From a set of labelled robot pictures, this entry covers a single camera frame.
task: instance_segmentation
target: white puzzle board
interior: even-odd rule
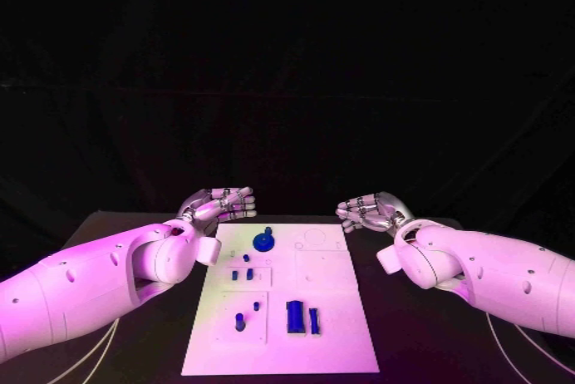
[[[263,253],[253,240],[267,227],[276,245]],[[182,375],[380,372],[342,226],[221,224],[217,238],[222,251],[207,273]],[[306,337],[289,335],[295,300],[303,301]],[[312,335],[310,308],[320,337]],[[246,316],[243,332],[237,313]]]

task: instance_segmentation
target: dark table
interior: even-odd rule
[[[84,221],[67,247],[172,218],[173,214],[97,212]],[[453,220],[437,220],[459,225]],[[326,216],[260,215],[237,222],[339,224],[342,221]],[[375,254],[393,243],[391,236],[362,229],[346,235],[346,240],[381,373],[181,376],[208,269],[198,263],[186,281],[120,319],[117,335],[90,383],[524,383],[498,348],[486,314],[455,294],[420,289],[404,273],[387,275]],[[508,355],[531,382],[574,383],[514,325],[499,318],[493,318],[493,325]],[[50,382],[88,353],[107,331],[104,327],[8,361],[0,365],[0,383]],[[101,350],[60,381],[63,384],[83,383]]]

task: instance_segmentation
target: black curtain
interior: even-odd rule
[[[261,214],[385,190],[570,254],[574,0],[2,4],[5,276],[94,211],[246,185]]]

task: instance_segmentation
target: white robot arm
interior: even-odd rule
[[[0,283],[0,363],[96,331],[217,263],[218,222],[256,216],[251,188],[201,190],[163,224],[64,249]]]
[[[542,332],[575,337],[575,262],[545,247],[416,219],[388,193],[344,202],[346,233],[388,231],[378,252],[387,273],[404,270],[424,289],[456,293],[478,309]]]

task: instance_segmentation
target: white cable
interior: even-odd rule
[[[106,357],[106,352],[109,351],[109,348],[110,348],[110,345],[112,345],[112,339],[114,338],[114,334],[116,334],[116,333],[117,333],[117,321],[114,322],[114,330],[112,331],[110,340],[109,340],[109,344],[106,345],[103,355],[100,356],[99,362],[97,362],[97,364],[96,364],[96,366],[94,366],[94,369],[93,369],[93,371],[90,372],[90,375],[88,375],[87,379],[84,380],[84,383],[83,383],[83,384],[87,384],[90,378],[93,377],[93,375],[94,375],[94,373],[96,373],[96,371],[97,371],[97,368],[99,368],[99,366],[100,366],[100,363],[103,362],[103,359],[104,359],[104,357]]]
[[[534,344],[534,346],[537,347],[537,349],[544,353],[544,355],[573,374],[575,375],[575,371],[542,349],[542,347],[540,346],[540,344],[531,339],[531,336],[528,335],[528,333],[522,330],[522,328],[515,325],[515,327],[518,327],[519,332],[522,333],[522,335],[528,338],[529,342]]]
[[[84,361],[90,358],[90,355],[93,355],[93,353],[97,351],[97,349],[100,348],[100,346],[103,345],[103,343],[104,343],[104,341],[106,341],[106,338],[109,338],[109,336],[110,336],[110,334],[112,334],[112,332],[113,332],[113,330],[114,330],[114,327],[117,326],[117,321],[119,321],[120,319],[117,319],[116,321],[114,321],[114,323],[112,324],[112,326],[110,326],[110,329],[109,329],[109,332],[104,334],[104,337],[103,337],[103,339],[100,340],[100,342],[99,342],[99,344],[94,346],[94,348],[93,348],[93,350],[87,353],[87,355],[86,355],[86,357],[74,364],[74,366],[48,383],[48,384],[55,384],[55,382],[58,382],[68,374],[70,374],[70,372],[75,369],[75,368],[78,368],[78,366],[84,363]]]
[[[488,322],[489,322],[489,327],[492,328],[492,334],[493,334],[493,338],[495,341],[498,342],[498,347],[501,348],[501,353],[503,353],[503,356],[508,359],[509,365],[512,366],[515,372],[519,374],[519,376],[522,377],[524,381],[531,384],[531,381],[528,380],[528,378],[525,378],[525,376],[522,375],[522,372],[519,371],[519,369],[515,367],[515,364],[512,362],[512,360],[509,359],[509,356],[506,354],[506,351],[503,350],[503,346],[501,345],[501,339],[498,338],[498,334],[495,333],[495,329],[493,329],[493,324],[492,324],[492,318],[489,317],[489,313],[486,313],[488,315]]]

